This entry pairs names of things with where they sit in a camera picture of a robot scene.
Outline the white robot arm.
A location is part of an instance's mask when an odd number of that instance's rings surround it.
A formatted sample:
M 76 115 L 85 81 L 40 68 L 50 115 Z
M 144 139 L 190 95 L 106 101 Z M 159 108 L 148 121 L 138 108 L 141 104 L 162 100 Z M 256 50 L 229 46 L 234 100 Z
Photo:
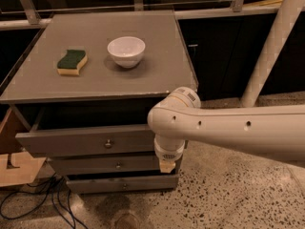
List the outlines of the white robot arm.
M 195 91 L 180 87 L 151 108 L 148 124 L 163 173 L 175 168 L 191 140 L 305 165 L 304 105 L 203 109 Z

